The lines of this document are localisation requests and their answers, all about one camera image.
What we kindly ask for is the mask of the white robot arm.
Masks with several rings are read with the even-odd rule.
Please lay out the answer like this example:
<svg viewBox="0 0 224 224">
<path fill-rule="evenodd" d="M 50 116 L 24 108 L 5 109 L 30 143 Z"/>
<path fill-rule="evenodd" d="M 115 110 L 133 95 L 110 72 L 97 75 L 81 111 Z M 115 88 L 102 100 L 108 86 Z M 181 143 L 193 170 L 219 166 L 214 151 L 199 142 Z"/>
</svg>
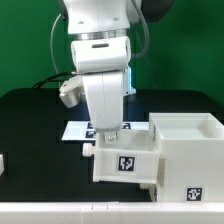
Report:
<svg viewBox="0 0 224 224">
<path fill-rule="evenodd" d="M 76 39 L 71 54 L 74 77 L 60 87 L 68 107 L 87 100 L 92 125 L 104 141 L 118 139 L 123 121 L 123 97 L 128 94 L 131 52 L 127 30 L 134 23 L 161 20 L 174 0 L 61 0 L 68 33 Z"/>
</svg>

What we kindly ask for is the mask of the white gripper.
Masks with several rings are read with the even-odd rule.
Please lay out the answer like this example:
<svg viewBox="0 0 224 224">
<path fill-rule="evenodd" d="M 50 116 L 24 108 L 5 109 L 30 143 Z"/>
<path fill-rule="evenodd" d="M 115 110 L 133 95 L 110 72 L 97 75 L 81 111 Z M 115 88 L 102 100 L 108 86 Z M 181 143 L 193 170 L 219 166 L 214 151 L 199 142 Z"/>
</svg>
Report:
<svg viewBox="0 0 224 224">
<path fill-rule="evenodd" d="M 93 127 L 115 144 L 123 121 L 124 77 L 131 57 L 127 36 L 73 41 L 72 58 L 82 75 Z"/>
</svg>

